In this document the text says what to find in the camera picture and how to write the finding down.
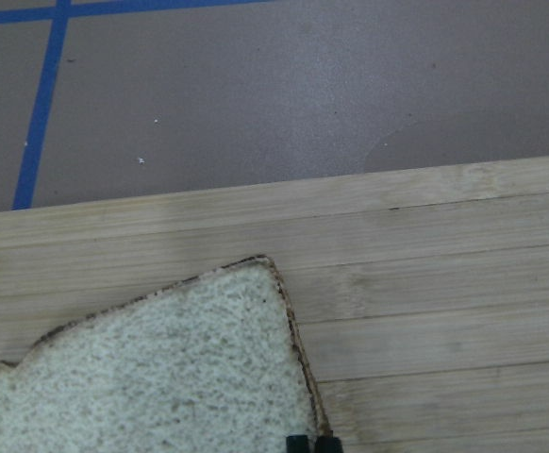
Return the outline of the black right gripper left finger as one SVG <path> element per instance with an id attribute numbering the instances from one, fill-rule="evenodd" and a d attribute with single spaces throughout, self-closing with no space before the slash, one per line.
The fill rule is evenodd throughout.
<path id="1" fill-rule="evenodd" d="M 309 453 L 310 442 L 306 434 L 294 434 L 286 438 L 287 453 Z"/>

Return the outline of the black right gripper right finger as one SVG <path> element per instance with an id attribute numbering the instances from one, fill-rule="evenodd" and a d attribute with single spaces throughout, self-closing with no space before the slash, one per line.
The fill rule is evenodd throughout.
<path id="1" fill-rule="evenodd" d="M 335 436 L 319 436 L 315 442 L 315 453 L 343 453 L 341 439 Z"/>

